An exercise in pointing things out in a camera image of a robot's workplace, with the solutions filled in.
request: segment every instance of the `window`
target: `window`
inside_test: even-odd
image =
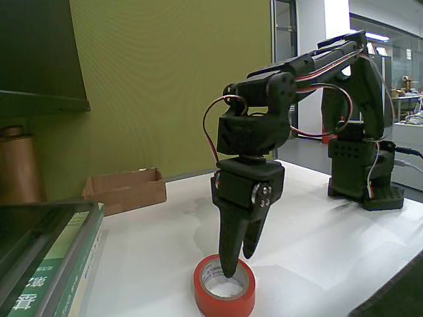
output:
[[[294,0],[271,0],[273,62],[297,56],[297,19]],[[289,110],[291,125],[298,127],[298,107]]]
[[[423,38],[368,18],[350,14],[351,29],[366,30],[367,40],[379,55],[392,57],[392,89],[403,88],[403,77],[423,90]]]

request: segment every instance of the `ceiling light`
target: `ceiling light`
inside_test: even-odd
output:
[[[378,41],[382,41],[382,42],[388,42],[390,40],[390,38],[388,38],[387,36],[378,35],[378,34],[374,34],[374,33],[370,33],[370,32],[366,32],[365,36],[366,36],[366,38],[373,38],[374,40],[378,40]]]
[[[376,54],[375,49],[373,48],[373,44],[370,42],[367,43],[367,50],[369,51],[369,54]]]
[[[386,52],[385,48],[376,48],[376,50],[377,50],[377,53],[379,53],[379,55],[388,56],[388,53]]]

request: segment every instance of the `robotic arm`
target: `robotic arm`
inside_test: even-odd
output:
[[[245,257],[253,255],[269,208],[282,194],[285,170],[263,155],[288,139],[289,107],[317,88],[335,88],[344,94],[339,100],[338,92],[325,89],[324,94],[325,127],[338,136],[329,146],[332,178],[328,193],[361,201],[368,209],[402,207],[401,192],[394,193],[396,200],[383,204],[386,191],[392,194],[395,190],[390,186],[395,145],[379,142],[384,130],[381,87],[369,61],[360,58],[368,56],[366,44],[364,31],[339,36],[321,42],[313,52],[255,71],[245,81],[225,87],[224,96],[237,98],[225,99],[229,109],[219,119],[217,151],[237,157],[217,162],[211,193],[220,211],[219,255],[226,277],[235,273],[242,244]],[[351,66],[349,77],[341,72],[347,66]],[[326,106],[333,104],[328,100],[339,106]],[[354,101],[363,123],[348,122],[351,111],[346,111],[345,100],[351,109]],[[248,115],[249,107],[267,107],[268,111]],[[340,123],[341,116],[346,119]],[[384,191],[378,196],[366,193],[370,174],[373,188]]]

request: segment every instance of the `white table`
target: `white table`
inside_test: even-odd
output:
[[[364,211],[327,197],[329,176],[284,166],[284,193],[247,262],[252,316],[346,316],[423,249],[423,204]],[[219,232],[209,179],[168,183],[166,203],[105,218],[81,316],[201,316],[192,274]]]
[[[410,147],[423,153],[423,125],[395,123],[393,141],[399,147]],[[405,160],[423,169],[423,160],[414,155],[395,153],[395,158]],[[392,181],[423,191],[423,175],[408,167],[395,167]]]

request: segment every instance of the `white pillar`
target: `white pillar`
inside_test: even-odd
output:
[[[317,43],[349,33],[348,0],[297,0],[298,54],[317,49]],[[310,133],[322,132],[322,91],[298,105],[298,127]]]

